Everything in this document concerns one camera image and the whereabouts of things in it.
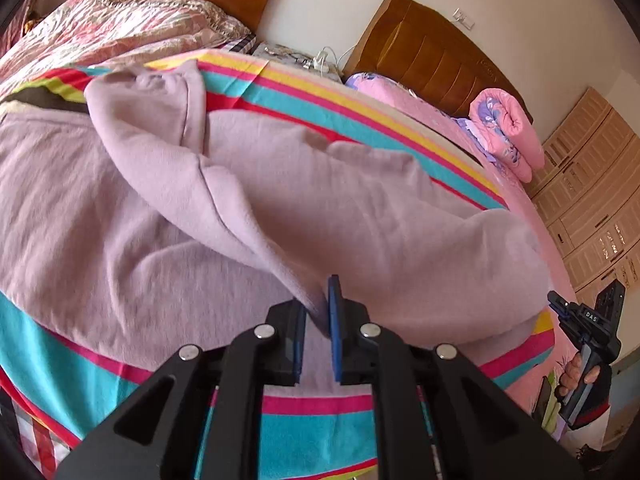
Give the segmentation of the right hand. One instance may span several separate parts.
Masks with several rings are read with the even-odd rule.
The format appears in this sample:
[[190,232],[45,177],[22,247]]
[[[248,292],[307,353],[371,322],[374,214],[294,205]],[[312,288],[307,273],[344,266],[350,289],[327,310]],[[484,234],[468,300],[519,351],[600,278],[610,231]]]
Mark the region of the right hand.
[[581,384],[593,384],[600,374],[600,366],[594,366],[587,375],[582,374],[582,355],[577,352],[574,358],[567,362],[564,372],[559,379],[559,385],[556,387],[556,396],[560,399],[565,398],[570,392],[574,391]]

